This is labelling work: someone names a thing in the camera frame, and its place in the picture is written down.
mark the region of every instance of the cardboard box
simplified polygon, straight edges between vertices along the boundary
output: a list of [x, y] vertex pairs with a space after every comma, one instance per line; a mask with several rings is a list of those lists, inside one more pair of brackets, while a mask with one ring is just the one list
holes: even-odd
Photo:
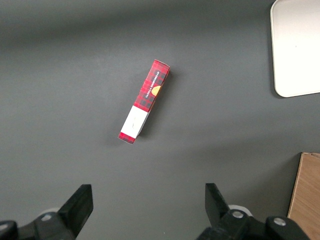
[[129, 144], [135, 142], [168, 76], [169, 70], [170, 67], [167, 64], [154, 60], [139, 95], [123, 124], [118, 136], [119, 139]]

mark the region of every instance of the wooden block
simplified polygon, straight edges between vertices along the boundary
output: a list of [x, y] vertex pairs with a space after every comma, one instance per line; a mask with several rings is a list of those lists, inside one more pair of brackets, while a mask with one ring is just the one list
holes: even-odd
[[302, 153], [288, 218], [311, 240], [320, 240], [320, 154]]

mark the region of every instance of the gray table surface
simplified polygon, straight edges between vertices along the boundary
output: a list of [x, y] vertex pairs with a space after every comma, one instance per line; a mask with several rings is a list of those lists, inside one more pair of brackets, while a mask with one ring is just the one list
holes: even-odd
[[[92, 184], [87, 239], [195, 239], [205, 183], [286, 215], [320, 94], [274, 90], [273, 0], [0, 1], [0, 216]], [[154, 59], [171, 66], [134, 145], [118, 134]]]

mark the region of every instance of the white label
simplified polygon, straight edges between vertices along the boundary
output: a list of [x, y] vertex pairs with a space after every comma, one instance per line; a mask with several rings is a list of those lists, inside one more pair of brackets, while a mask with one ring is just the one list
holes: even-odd
[[136, 106], [132, 106], [129, 115], [123, 124], [121, 132], [136, 139], [142, 127], [144, 126], [148, 115], [148, 112]]

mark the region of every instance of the metal bolt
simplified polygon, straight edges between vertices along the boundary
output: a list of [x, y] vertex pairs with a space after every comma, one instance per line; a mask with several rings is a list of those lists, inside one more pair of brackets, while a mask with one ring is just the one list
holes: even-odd
[[276, 217], [273, 221], [275, 224], [282, 226], [282, 227], [286, 225], [286, 221], [283, 220], [282, 218], [279, 218], [279, 217]]
[[5, 230], [8, 226], [9, 225], [7, 223], [0, 225], [0, 231]]
[[232, 215], [237, 219], [242, 219], [244, 217], [244, 214], [242, 212], [239, 212], [239, 211], [234, 211], [232, 213]]
[[41, 218], [41, 220], [42, 220], [43, 222], [48, 221], [48, 220], [50, 220], [50, 219], [51, 219], [51, 215], [50, 215], [50, 214], [46, 214], [46, 215], [44, 215], [44, 217]]

